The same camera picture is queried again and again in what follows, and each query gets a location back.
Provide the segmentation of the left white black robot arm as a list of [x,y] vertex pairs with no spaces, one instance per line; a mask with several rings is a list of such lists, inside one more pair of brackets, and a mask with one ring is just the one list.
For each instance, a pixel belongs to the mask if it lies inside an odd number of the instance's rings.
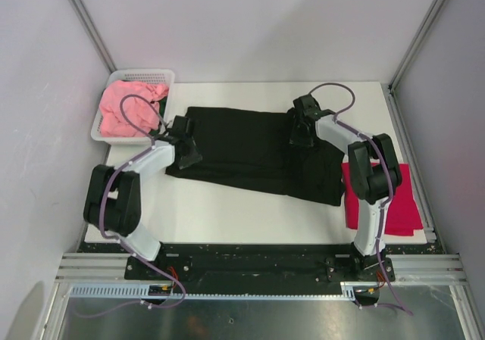
[[202,160],[194,129],[192,119],[176,116],[144,151],[118,166],[99,164],[92,170],[83,219],[141,257],[140,268],[151,279],[167,272],[167,260],[159,255],[161,242],[142,224],[142,184],[170,166],[183,170]]

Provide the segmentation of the black t-shirt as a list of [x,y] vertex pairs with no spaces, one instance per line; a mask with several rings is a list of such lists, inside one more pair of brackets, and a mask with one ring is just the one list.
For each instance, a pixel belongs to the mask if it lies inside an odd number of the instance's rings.
[[183,169],[171,165],[167,175],[340,206],[343,153],[321,139],[311,147],[291,144],[293,109],[189,107],[186,116],[202,160]]

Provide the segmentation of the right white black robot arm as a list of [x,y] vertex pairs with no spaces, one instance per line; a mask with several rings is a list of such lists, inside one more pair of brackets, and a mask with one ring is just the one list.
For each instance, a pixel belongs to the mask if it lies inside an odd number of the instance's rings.
[[402,174],[392,139],[387,134],[369,136],[322,110],[312,97],[293,101],[295,123],[290,136],[294,145],[310,147],[329,142],[348,158],[351,188],[359,200],[358,229],[344,267],[358,280],[367,280],[383,264],[387,213]]

